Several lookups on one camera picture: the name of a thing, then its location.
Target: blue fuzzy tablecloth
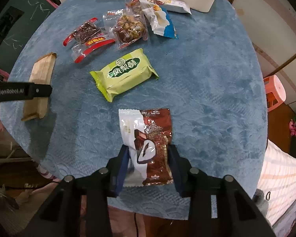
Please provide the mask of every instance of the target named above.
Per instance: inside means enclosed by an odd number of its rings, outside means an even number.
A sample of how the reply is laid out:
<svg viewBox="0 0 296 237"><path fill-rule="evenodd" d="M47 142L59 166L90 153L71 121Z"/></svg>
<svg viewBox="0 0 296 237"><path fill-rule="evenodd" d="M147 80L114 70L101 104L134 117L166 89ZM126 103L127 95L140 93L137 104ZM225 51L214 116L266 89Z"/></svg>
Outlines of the blue fuzzy tablecloth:
<svg viewBox="0 0 296 237"><path fill-rule="evenodd" d="M74 63L63 40L88 19L101 19L106 11L123 7L124 0L61 4L33 34L9 78L28 81L39 57L57 53L49 112L41 120L21 122L23 101L1 103L4 126L50 173L82 177L118 154L122 145L118 109L166 107L171 111L172 143L179 153L209 175L233 175L253 196L267 138L266 98L256 54L233 7L226 0L215 0L209 13L169 12L179 39L150 31L148 41L141 39L122 50L105 47ZM141 47L160 78L107 102L89 71ZM124 188L108 202L170 219L186 219L189 208L189 199L181 199L172 184Z"/></svg>

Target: green snack package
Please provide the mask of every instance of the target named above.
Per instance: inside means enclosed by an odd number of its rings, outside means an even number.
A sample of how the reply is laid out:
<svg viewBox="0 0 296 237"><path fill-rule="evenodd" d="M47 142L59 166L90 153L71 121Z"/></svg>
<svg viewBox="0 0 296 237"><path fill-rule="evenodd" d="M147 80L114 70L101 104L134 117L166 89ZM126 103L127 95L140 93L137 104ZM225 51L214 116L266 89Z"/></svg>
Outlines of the green snack package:
<svg viewBox="0 0 296 237"><path fill-rule="evenodd" d="M101 91L107 101L134 86L144 82L155 74L143 49L137 49L106 65L100 71L91 71L96 87Z"/></svg>

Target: red plastic snack bag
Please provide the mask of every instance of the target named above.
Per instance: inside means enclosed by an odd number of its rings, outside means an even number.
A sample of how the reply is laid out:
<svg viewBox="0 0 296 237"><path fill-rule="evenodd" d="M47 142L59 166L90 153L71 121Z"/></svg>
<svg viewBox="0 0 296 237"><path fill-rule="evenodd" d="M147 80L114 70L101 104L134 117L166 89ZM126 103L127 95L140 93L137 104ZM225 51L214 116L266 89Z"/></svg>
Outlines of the red plastic snack bag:
<svg viewBox="0 0 296 237"><path fill-rule="evenodd" d="M73 40L79 43L85 43L87 40L97 36L101 33L101 29L95 25L97 18L92 18L86 21L81 26L77 27L63 42L67 46Z"/></svg>
<svg viewBox="0 0 296 237"><path fill-rule="evenodd" d="M108 11L103 16L106 32L118 42L118 48L124 48L138 39L148 39L148 29L144 14L134 14L129 9Z"/></svg>
<svg viewBox="0 0 296 237"><path fill-rule="evenodd" d="M173 183L167 151L172 139L170 110L119 110L119 118L132 161L124 186Z"/></svg>
<svg viewBox="0 0 296 237"><path fill-rule="evenodd" d="M102 32L101 34L93 37L85 43L78 43L75 46L73 46L71 48L71 57L73 58L73 61L75 63L79 63L94 50L114 42L114 39L111 39L108 34Z"/></svg>

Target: pink plastic stool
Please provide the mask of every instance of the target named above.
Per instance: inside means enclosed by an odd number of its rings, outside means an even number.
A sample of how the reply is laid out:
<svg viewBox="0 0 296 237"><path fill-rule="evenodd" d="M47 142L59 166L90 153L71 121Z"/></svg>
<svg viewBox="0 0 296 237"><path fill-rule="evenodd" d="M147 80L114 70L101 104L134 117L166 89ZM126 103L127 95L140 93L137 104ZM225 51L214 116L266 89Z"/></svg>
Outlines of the pink plastic stool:
<svg viewBox="0 0 296 237"><path fill-rule="evenodd" d="M267 112L270 112L286 100L286 92L276 75L266 77L263 81L266 93Z"/></svg>

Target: black cable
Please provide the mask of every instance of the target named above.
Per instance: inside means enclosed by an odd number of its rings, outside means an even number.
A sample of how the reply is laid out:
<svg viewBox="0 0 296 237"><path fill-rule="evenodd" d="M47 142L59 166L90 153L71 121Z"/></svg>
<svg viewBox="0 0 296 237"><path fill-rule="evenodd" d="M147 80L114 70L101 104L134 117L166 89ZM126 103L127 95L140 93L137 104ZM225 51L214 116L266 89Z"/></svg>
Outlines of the black cable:
<svg viewBox="0 0 296 237"><path fill-rule="evenodd" d="M138 225L137 225L137 221L136 221L136 213L134 213L134 220L135 220L135 227L136 227L136 237L139 237Z"/></svg>
<svg viewBox="0 0 296 237"><path fill-rule="evenodd" d="M40 189L40 188L43 188L45 187L46 185L50 184L50 183L59 183L59 182L55 182L55 181L51 181L43 186L39 186L39 187L11 187L11 186L5 186L4 188L6 190L37 190L37 189Z"/></svg>

